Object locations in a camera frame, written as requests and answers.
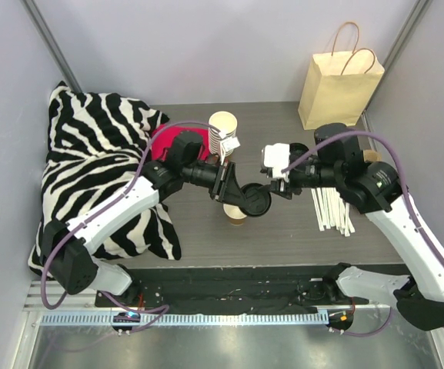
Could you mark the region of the brown paper coffee cup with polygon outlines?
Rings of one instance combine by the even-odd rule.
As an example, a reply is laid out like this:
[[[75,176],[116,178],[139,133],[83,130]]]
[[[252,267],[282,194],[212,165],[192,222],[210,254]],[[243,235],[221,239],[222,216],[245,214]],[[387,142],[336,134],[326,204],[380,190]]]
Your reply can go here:
[[[236,226],[244,224],[247,215],[244,214],[239,207],[235,205],[224,204],[222,206],[222,209],[227,216],[230,224]]]

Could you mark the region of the black plastic cup lid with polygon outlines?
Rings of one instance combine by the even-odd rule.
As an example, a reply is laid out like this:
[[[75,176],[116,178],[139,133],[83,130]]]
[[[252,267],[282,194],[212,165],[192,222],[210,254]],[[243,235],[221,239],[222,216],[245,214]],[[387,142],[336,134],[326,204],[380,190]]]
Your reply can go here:
[[[266,214],[272,205],[271,194],[266,185],[260,183],[248,183],[242,187],[245,196],[245,204],[241,207],[243,214],[257,218]]]

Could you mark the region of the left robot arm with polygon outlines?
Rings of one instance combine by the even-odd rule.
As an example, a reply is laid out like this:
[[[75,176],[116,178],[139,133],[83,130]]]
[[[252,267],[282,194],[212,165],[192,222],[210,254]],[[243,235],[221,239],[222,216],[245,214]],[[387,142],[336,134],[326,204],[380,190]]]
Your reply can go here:
[[[198,159],[202,143],[201,135],[182,131],[164,160],[150,161],[119,193],[66,223],[50,221],[42,239],[43,274],[52,275],[67,294],[103,289],[121,306],[129,307],[139,297],[139,287],[130,273],[93,257],[106,238],[180,191],[184,183],[207,188],[211,199],[235,205],[244,214],[255,210],[255,195],[249,187],[239,186],[234,163],[211,165]]]

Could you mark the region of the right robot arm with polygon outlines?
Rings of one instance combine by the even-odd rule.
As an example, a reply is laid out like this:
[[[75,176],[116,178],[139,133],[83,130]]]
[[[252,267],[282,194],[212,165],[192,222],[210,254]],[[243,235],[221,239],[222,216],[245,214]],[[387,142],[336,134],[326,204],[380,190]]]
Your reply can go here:
[[[390,151],[392,165],[368,159],[360,136],[379,139],[332,123],[315,130],[314,148],[266,145],[262,173],[271,180],[270,191],[287,199],[304,188],[336,189],[385,235],[408,268],[408,274],[391,275],[339,263],[322,278],[327,301],[362,298],[390,306],[422,331],[444,328],[444,247],[416,208],[398,155]]]

